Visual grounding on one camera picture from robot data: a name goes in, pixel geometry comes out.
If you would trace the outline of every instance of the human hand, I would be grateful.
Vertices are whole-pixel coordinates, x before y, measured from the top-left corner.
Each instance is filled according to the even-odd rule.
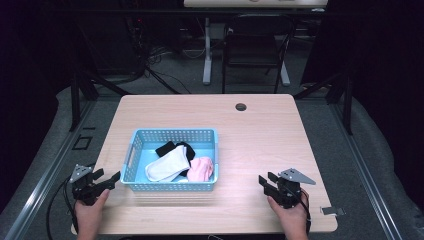
[[[109,189],[105,189],[93,206],[87,206],[83,201],[75,203],[75,214],[78,220],[78,240],[94,240],[102,222],[103,206],[109,197]]]
[[[309,207],[308,193],[302,189],[301,200],[306,207]],[[307,213],[301,203],[293,208],[284,209],[270,196],[267,197],[269,206],[274,210],[280,219],[281,227],[288,240],[308,239],[306,234]]]

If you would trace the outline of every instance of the black cable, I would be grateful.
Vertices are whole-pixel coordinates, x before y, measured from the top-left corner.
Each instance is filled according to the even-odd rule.
[[[59,187],[57,188],[56,192],[53,194],[53,197],[50,199],[49,205],[47,207],[47,213],[46,213],[46,228],[47,228],[47,236],[49,237],[49,240],[53,240],[52,238],[52,234],[50,232],[50,210],[52,208],[53,205],[53,201],[57,195],[57,193],[59,192],[60,188],[62,188],[62,186],[67,182],[67,180],[71,177],[71,175],[69,175],[68,178],[65,179],[65,181],[63,181]]]
[[[166,47],[155,47],[151,50],[149,57],[146,60],[147,66],[151,66],[162,61],[162,54],[172,53]]]
[[[188,89],[186,88],[186,86],[184,85],[184,83],[182,83],[182,82],[181,82],[181,80],[179,80],[178,78],[173,77],[173,76],[168,75],[168,74],[165,74],[165,73],[158,72],[158,71],[154,71],[154,72],[155,72],[155,73],[157,73],[157,74],[164,75],[164,76],[167,76],[167,77],[170,77],[170,78],[173,78],[173,79],[177,80],[177,81],[181,84],[181,86],[183,86],[183,88],[184,88],[184,89],[185,89],[188,93],[190,93],[190,94],[191,94],[190,90],[188,90]]]
[[[68,198],[68,192],[66,185],[63,187],[63,198],[65,199],[65,204],[68,207],[68,211],[71,214],[72,217],[72,224],[74,225],[75,231],[78,233],[78,221],[77,216],[75,215],[75,207],[72,207],[71,202]]]
[[[306,196],[306,200],[307,200],[307,204],[308,204],[308,206],[306,206],[305,203],[302,201],[302,197],[299,199],[299,197],[296,194],[294,194],[288,187],[286,187],[284,185],[281,185],[281,186],[284,187],[286,189],[286,191],[288,191],[291,195],[293,195],[296,198],[296,200],[300,204],[302,204],[303,208],[305,209],[305,211],[306,211],[306,233],[309,234],[309,230],[311,228],[311,214],[309,212],[309,197],[308,197],[308,195],[306,195],[306,193],[304,191],[302,191],[302,190],[300,191],[301,194],[303,193]]]
[[[146,67],[146,70],[152,75],[158,82],[160,82],[163,86],[165,86],[169,91],[175,93],[175,94],[181,94],[177,90],[173,89],[171,86],[168,85],[160,76],[158,76],[152,69],[149,67]]]

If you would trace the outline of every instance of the table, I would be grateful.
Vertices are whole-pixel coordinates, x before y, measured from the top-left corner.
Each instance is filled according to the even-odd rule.
[[[238,111],[238,103],[246,105]],[[99,154],[102,179],[121,170],[137,128],[215,128],[220,173],[212,192],[133,192],[117,182],[103,211],[101,234],[280,233],[258,175],[295,168],[316,181],[311,232],[337,228],[294,99],[282,94],[128,95],[121,99]]]
[[[328,0],[184,0],[188,8],[325,8]],[[205,20],[205,67],[203,84],[209,85],[211,79],[212,57],[210,49],[210,22]],[[283,86],[290,86],[286,64],[281,69]]]

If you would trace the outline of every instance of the black curtain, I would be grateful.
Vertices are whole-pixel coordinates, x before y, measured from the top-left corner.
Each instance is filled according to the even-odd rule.
[[[25,176],[57,111],[56,94],[71,71],[55,21],[37,1],[9,1],[0,10],[0,211]]]
[[[424,185],[424,3],[330,0],[327,12],[375,15],[365,21],[354,16],[324,19],[302,83],[321,82],[343,71],[358,56],[355,47],[364,46],[358,39],[370,40],[350,76],[353,96],[384,134],[396,175],[424,210],[424,189],[419,187]],[[372,36],[364,37],[367,27]]]

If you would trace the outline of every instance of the chair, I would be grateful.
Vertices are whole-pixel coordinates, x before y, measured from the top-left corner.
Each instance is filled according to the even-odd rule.
[[[294,34],[293,20],[277,14],[241,14],[224,27],[222,93],[225,93],[226,68],[277,69],[274,93],[281,81],[281,68],[289,39]]]

